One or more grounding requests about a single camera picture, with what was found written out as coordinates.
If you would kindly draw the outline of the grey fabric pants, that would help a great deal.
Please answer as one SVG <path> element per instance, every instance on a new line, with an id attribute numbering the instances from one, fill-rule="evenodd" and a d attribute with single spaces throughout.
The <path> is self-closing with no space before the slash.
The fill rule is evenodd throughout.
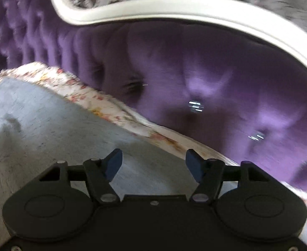
<path id="1" fill-rule="evenodd" d="M 114 149 L 123 164 L 111 182 L 116 193 L 190 196 L 197 183 L 176 157 L 50 90 L 15 79 L 0 83 L 0 246 L 9 234 L 5 201 L 58 161 L 80 165 Z"/>

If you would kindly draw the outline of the purple tufted white-framed headboard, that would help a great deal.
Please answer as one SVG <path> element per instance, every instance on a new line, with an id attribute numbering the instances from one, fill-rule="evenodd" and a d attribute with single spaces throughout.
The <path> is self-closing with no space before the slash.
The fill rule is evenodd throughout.
<path id="1" fill-rule="evenodd" d="M 307 32 L 238 0 L 0 0 L 0 71 L 82 83 L 307 200 Z"/>

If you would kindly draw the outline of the floral patterned bedsheet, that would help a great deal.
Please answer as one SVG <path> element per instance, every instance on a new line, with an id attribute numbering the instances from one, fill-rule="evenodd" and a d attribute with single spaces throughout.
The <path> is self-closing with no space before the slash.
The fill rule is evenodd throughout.
<path id="1" fill-rule="evenodd" d="M 147 121 L 122 102 L 85 86 L 75 76 L 57 67 L 34 62 L 16 69 L 1 71 L 0 83 L 5 79 L 15 79 L 46 88 L 176 157 L 185 158 L 186 151 L 194 149 L 204 158 L 217 158 L 226 164 L 232 164 L 232 160 L 210 147 Z"/>

